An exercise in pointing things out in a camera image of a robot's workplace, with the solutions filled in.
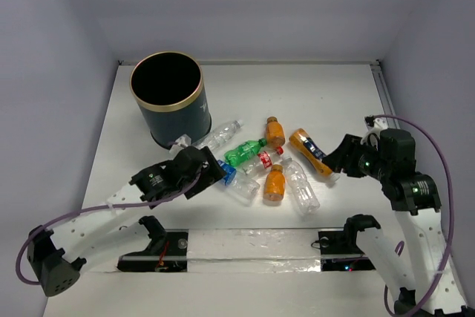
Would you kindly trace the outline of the large orange bottle blue label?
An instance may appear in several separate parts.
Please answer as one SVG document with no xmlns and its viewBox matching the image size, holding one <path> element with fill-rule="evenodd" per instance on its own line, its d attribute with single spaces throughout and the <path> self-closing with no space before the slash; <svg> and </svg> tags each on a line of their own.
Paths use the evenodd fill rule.
<svg viewBox="0 0 475 317">
<path fill-rule="evenodd" d="M 300 152 L 323 178 L 330 183 L 335 183 L 339 179 L 339 174 L 335 173 L 323 163 L 326 154 L 315 144 L 308 133 L 299 128 L 289 136 L 290 145 Z"/>
</svg>

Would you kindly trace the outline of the clear bottle blue label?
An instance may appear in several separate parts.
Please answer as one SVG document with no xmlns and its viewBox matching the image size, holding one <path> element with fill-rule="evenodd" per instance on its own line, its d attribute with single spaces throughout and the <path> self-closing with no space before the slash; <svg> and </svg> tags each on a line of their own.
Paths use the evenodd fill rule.
<svg viewBox="0 0 475 317">
<path fill-rule="evenodd" d="M 218 160 L 217 163 L 225 172 L 224 177 L 220 180 L 225 192 L 245 206 L 252 205 L 261 185 L 228 163 L 222 160 Z"/>
</svg>

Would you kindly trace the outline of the clear plastic bottle white cap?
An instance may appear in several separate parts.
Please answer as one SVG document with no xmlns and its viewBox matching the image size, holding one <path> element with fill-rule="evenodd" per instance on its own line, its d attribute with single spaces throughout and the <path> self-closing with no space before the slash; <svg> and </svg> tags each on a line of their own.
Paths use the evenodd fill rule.
<svg viewBox="0 0 475 317">
<path fill-rule="evenodd" d="M 231 120 L 212 129 L 205 137 L 192 143 L 195 148 L 209 148 L 215 153 L 225 146 L 243 127 L 243 120 Z"/>
</svg>

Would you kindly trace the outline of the clear plastic bottle unlabelled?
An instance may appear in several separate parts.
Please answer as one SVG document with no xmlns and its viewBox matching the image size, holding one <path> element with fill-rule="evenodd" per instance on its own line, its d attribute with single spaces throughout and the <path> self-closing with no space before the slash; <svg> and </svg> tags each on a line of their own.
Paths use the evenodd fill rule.
<svg viewBox="0 0 475 317">
<path fill-rule="evenodd" d="M 281 156 L 284 176 L 295 199 L 296 205 L 303 216 L 314 215 L 320 203 L 313 191 L 301 165 L 288 154 Z"/>
</svg>

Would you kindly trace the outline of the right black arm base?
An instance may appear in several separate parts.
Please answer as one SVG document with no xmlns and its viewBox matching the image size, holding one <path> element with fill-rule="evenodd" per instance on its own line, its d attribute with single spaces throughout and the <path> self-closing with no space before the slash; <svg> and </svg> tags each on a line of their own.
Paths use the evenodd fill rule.
<svg viewBox="0 0 475 317">
<path fill-rule="evenodd" d="M 320 252 L 322 272 L 371 271 L 376 268 L 356 246 L 347 243 L 342 230 L 323 230 L 311 243 Z"/>
</svg>

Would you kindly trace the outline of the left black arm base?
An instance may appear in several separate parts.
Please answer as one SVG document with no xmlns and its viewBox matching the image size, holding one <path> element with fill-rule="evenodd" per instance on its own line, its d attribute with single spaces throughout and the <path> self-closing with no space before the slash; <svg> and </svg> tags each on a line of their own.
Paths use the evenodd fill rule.
<svg viewBox="0 0 475 317">
<path fill-rule="evenodd" d="M 157 252 L 150 249 L 119 258 L 120 272 L 186 272 L 188 269 L 188 230 L 168 231 L 166 242 Z"/>
</svg>

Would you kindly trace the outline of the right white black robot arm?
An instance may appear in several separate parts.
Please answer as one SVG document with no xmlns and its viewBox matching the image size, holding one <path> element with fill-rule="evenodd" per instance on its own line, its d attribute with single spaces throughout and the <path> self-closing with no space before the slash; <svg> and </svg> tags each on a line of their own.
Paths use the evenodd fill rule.
<svg viewBox="0 0 475 317">
<path fill-rule="evenodd" d="M 348 218 L 341 231 L 320 233 L 321 251 L 367 257 L 393 299 L 393 316 L 473 316 L 450 264 L 437 186 L 416 170 L 415 150 L 409 132 L 386 128 L 369 131 L 364 138 L 348 134 L 323 159 L 336 173 L 371 177 L 381 184 L 404 242 L 394 248 L 381 224 L 372 215 L 360 214 Z"/>
</svg>

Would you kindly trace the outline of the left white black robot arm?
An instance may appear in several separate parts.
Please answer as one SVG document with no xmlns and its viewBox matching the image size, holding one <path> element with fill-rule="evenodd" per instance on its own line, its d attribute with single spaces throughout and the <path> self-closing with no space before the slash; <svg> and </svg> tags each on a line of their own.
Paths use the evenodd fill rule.
<svg viewBox="0 0 475 317">
<path fill-rule="evenodd" d="M 226 176 L 209 148 L 193 146 L 135 174 L 98 206 L 69 212 L 33 229 L 19 253 L 47 297 L 72 287 L 83 273 L 132 252 L 161 255 L 165 228 L 152 214 L 159 205 L 190 199 Z"/>
</svg>

